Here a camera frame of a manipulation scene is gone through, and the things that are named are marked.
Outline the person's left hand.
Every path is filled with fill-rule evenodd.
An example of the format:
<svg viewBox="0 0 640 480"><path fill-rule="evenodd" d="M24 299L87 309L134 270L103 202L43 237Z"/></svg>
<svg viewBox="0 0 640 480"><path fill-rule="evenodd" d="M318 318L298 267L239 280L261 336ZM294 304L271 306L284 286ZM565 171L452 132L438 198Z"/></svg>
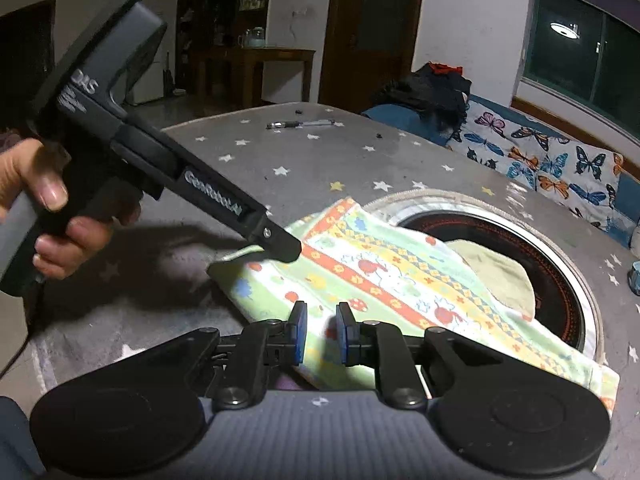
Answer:
<svg viewBox="0 0 640 480"><path fill-rule="evenodd" d="M36 139L18 142L1 154L1 218L5 219L17 197L27 191L50 211L61 210L68 192L61 171L63 156ZM115 211L100 220L96 214L76 216L62 235L44 234L35 242L32 264L46 278L62 280L111 241L114 225L130 226L140 216L140 200L131 194L120 196Z"/></svg>

